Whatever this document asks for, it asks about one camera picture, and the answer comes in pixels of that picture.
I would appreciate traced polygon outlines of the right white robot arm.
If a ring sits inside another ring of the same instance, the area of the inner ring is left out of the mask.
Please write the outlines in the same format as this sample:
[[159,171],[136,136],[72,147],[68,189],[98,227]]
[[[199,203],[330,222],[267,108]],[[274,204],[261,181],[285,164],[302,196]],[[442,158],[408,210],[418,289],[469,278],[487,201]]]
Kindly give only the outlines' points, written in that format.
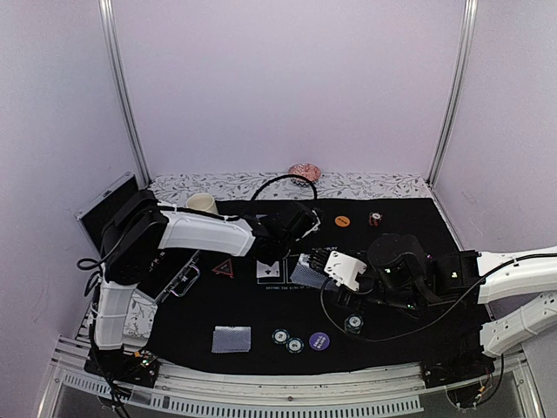
[[423,334],[458,307],[466,310],[527,293],[538,295],[507,316],[471,329],[474,345],[450,361],[450,372],[469,379],[484,356],[496,358],[556,323],[556,249],[520,253],[466,251],[435,259],[413,235],[384,234],[360,260],[338,251],[325,258],[324,274],[358,303],[442,313],[411,334]]

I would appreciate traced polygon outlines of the orange big blind button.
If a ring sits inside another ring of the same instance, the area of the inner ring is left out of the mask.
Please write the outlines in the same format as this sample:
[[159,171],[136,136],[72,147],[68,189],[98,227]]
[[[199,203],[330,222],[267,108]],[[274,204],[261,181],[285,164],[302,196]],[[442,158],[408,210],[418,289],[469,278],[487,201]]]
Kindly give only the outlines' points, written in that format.
[[351,221],[348,217],[339,215],[334,219],[334,223],[338,227],[348,227],[351,224]]

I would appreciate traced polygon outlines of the blue green fifty chip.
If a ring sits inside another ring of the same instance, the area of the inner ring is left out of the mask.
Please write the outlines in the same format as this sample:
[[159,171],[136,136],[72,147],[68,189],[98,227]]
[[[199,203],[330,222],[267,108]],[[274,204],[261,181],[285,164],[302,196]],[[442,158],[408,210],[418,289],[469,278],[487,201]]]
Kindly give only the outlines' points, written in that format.
[[284,329],[276,329],[272,333],[272,341],[275,344],[283,345],[290,339],[289,333]]

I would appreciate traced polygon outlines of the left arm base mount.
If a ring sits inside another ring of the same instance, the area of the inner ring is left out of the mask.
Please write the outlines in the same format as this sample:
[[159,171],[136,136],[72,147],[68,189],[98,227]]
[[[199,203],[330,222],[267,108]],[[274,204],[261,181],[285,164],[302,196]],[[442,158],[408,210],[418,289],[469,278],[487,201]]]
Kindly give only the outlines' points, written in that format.
[[130,354],[122,347],[116,350],[92,347],[84,364],[84,371],[89,374],[145,388],[155,387],[159,369],[155,354],[145,349]]

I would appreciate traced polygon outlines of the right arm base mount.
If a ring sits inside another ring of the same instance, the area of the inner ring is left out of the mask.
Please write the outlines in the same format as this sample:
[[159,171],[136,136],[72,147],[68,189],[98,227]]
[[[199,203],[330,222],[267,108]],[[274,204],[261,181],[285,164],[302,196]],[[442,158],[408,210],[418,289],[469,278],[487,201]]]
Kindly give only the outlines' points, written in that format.
[[479,352],[458,354],[450,360],[422,361],[420,374],[426,388],[445,389],[448,401],[459,410],[477,408],[493,387],[493,358]]

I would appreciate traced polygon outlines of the orange hundred chip stack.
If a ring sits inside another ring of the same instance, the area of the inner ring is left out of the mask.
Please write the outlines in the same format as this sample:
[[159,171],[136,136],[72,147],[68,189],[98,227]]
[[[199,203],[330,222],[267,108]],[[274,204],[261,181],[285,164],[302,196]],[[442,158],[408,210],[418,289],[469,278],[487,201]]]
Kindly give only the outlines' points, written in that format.
[[370,226],[377,227],[382,222],[383,216],[379,212],[370,212],[368,222]]

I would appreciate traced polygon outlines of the purple small blind button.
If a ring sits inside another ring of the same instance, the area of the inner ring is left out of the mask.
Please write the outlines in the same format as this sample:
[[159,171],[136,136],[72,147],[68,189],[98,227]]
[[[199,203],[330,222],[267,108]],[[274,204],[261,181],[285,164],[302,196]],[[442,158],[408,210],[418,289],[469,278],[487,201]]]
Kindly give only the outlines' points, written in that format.
[[316,332],[313,333],[310,338],[308,345],[314,351],[324,351],[330,346],[330,337],[325,332]]

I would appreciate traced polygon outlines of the red black triangle token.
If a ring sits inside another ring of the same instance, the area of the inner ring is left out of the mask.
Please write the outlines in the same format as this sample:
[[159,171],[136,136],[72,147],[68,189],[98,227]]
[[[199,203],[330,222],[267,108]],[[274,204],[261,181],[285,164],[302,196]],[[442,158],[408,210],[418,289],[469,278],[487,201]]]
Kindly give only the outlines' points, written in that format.
[[229,278],[233,278],[234,277],[234,272],[233,272],[232,260],[231,259],[224,260],[223,262],[221,262],[220,264],[215,266],[212,269],[212,271],[215,274],[224,275],[224,276],[227,276]]

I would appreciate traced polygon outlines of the green blue chip stack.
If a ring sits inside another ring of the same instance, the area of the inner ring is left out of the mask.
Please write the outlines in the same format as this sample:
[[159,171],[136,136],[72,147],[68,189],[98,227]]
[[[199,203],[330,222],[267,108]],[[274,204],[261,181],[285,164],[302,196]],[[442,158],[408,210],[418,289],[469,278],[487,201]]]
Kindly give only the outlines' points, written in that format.
[[357,314],[349,315],[344,321],[344,329],[350,335],[359,335],[363,326],[364,320]]

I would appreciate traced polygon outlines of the ace of clubs card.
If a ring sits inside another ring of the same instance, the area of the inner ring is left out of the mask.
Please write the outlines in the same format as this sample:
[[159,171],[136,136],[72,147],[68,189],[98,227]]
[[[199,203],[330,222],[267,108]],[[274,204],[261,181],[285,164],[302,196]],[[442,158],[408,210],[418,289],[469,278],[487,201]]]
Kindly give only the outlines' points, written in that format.
[[267,265],[258,261],[256,263],[256,278],[257,279],[271,279],[280,277],[280,263],[278,261],[271,265]]

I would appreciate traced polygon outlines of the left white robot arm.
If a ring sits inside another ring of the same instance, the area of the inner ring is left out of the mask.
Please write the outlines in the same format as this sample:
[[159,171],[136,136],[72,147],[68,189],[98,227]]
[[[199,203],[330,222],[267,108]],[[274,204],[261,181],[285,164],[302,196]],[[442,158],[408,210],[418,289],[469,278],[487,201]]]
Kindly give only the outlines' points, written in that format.
[[317,211],[297,201],[270,214],[219,215],[170,206],[148,190],[137,192],[105,225],[99,260],[77,263],[79,269],[92,270],[99,278],[91,336],[99,348],[95,362],[111,378],[129,371],[129,359],[118,349],[123,346],[131,296],[138,287],[159,289],[170,283],[196,252],[251,257],[271,265],[319,225]]

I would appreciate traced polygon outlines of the blue playing card deck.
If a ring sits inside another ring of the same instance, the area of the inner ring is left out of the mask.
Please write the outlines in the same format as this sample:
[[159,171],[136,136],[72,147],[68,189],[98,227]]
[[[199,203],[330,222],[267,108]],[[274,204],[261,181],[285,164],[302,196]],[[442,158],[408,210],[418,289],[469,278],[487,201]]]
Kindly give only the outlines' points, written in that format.
[[292,259],[293,270],[290,273],[291,283],[305,287],[320,289],[326,281],[324,274],[313,270],[310,267],[310,255],[302,253],[297,259]]

